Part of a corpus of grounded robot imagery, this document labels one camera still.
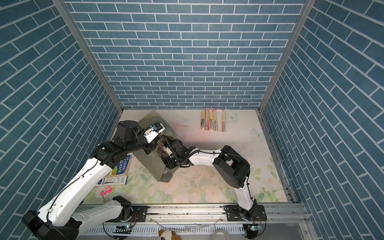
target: teddy bear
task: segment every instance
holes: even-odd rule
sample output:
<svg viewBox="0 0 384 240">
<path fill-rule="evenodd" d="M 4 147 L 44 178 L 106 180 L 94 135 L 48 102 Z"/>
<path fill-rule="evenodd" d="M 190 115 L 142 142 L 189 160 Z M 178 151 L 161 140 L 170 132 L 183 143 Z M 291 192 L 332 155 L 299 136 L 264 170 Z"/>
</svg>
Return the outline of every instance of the teddy bear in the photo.
<svg viewBox="0 0 384 240">
<path fill-rule="evenodd" d="M 180 236 L 171 230 L 160 230 L 159 237 L 159 240 L 181 240 Z"/>
</svg>

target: box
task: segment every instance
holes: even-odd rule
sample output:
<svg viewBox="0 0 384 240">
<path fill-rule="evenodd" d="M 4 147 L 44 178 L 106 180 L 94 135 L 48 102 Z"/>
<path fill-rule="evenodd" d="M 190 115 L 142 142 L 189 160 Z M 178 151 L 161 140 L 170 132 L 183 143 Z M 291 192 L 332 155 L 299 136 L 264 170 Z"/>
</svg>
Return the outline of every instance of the box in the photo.
<svg viewBox="0 0 384 240">
<path fill-rule="evenodd" d="M 131 157 L 132 153 L 127 154 L 127 158 L 121 160 L 95 187 L 127 184 L 128 164 Z"/>
<path fill-rule="evenodd" d="M 127 176 L 103 177 L 95 187 L 127 184 Z"/>
<path fill-rule="evenodd" d="M 115 175 L 128 175 L 128 164 L 129 160 L 132 157 L 132 153 L 127 154 L 127 158 L 121 160 L 117 166 L 115 166 L 108 174 L 107 176 L 115 176 Z"/>
</svg>

